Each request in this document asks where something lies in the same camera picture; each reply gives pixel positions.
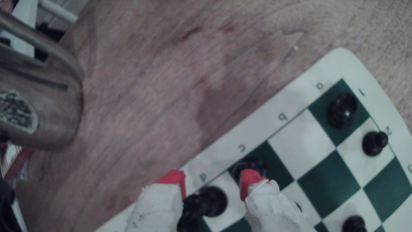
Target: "chess piece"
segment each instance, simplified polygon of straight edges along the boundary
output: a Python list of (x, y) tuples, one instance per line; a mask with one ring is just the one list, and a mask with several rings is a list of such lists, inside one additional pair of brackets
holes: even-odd
[(342, 232), (367, 232), (365, 221), (361, 216), (351, 216), (343, 224)]
[(363, 152), (371, 157), (379, 155), (387, 144), (388, 136), (383, 131), (371, 131), (362, 140)]
[(347, 128), (353, 123), (357, 107), (358, 102), (353, 94), (341, 93), (329, 106), (328, 120), (336, 128)]
[(203, 216), (216, 217), (227, 208), (228, 199), (220, 188), (206, 186), (183, 200), (183, 213), (178, 223), (178, 231), (196, 231)]
[(260, 176), (266, 176), (267, 174), (266, 165), (260, 159), (239, 161), (235, 164), (232, 170), (232, 175), (237, 183), (239, 183), (240, 180), (240, 173), (245, 169), (255, 170), (259, 173)]

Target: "green square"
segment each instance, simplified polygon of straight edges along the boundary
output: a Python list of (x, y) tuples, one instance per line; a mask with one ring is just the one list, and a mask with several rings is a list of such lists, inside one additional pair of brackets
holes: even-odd
[(252, 232), (252, 228), (250, 227), (248, 221), (246, 221), (245, 218), (242, 218), (221, 232)]
[(397, 158), (363, 189), (382, 222), (412, 194), (412, 187)]
[(360, 189), (337, 151), (332, 152), (297, 182), (322, 218)]
[(315, 225), (315, 230), (317, 232), (329, 232), (323, 222), (319, 222), (319, 224)]
[(197, 232), (212, 232), (203, 218), (199, 220), (199, 230)]
[[(263, 142), (261, 145), (256, 147), (253, 151), (247, 154), (240, 161), (248, 159), (262, 160), (266, 164), (267, 168), (266, 177), (269, 180), (275, 180), (278, 183), (280, 190), (284, 189), (290, 183), (293, 182), (292, 175), (286, 169), (285, 165), (282, 163), (278, 155), (276, 155), (275, 151), (272, 149), (272, 147), (267, 141)], [(232, 165), (228, 170), (232, 177), (233, 168), (235, 165), (236, 164)]]
[(385, 232), (384, 228), (382, 226), (380, 226), (379, 228), (377, 228), (375, 230), (375, 232)]
[(320, 98), (318, 98), (309, 106), (310, 112), (320, 123), (323, 130), (328, 134), (330, 140), (332, 140), (335, 146), (338, 146), (341, 142), (343, 142), (353, 131), (356, 130), (356, 128), (358, 128), (366, 119), (369, 118), (368, 112), (363, 107), (359, 99), (357, 99), (358, 107), (352, 125), (344, 129), (333, 127), (328, 121), (328, 108), (331, 102), (335, 100), (340, 93), (343, 92), (349, 92), (353, 94), (349, 86), (342, 79), (340, 79)]

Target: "patterned label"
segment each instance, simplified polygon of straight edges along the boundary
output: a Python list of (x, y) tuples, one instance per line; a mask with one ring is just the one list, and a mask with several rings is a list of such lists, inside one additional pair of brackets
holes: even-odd
[(0, 120), (33, 134), (39, 126), (39, 118), (29, 102), (15, 91), (0, 93)]

